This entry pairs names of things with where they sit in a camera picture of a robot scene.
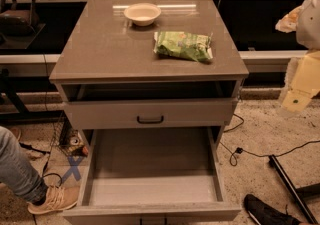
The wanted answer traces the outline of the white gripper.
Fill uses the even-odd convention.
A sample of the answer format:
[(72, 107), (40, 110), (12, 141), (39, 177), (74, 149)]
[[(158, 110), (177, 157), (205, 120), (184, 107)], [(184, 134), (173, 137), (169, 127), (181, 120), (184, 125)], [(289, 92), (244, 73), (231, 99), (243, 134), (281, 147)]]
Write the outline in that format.
[(303, 57), (293, 57), (287, 66), (285, 86), (279, 100), (289, 112), (302, 112), (320, 91), (320, 51), (309, 50)]

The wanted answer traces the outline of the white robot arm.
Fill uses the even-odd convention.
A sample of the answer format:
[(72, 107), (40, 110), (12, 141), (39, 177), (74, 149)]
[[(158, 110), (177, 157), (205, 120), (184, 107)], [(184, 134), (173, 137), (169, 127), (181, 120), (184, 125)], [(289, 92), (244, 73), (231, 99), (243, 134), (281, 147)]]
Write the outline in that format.
[(307, 48), (302, 58), (287, 66), (285, 87), (279, 101), (286, 113), (300, 113), (320, 92), (320, 0), (304, 0), (280, 19), (275, 29), (296, 32), (297, 42)]

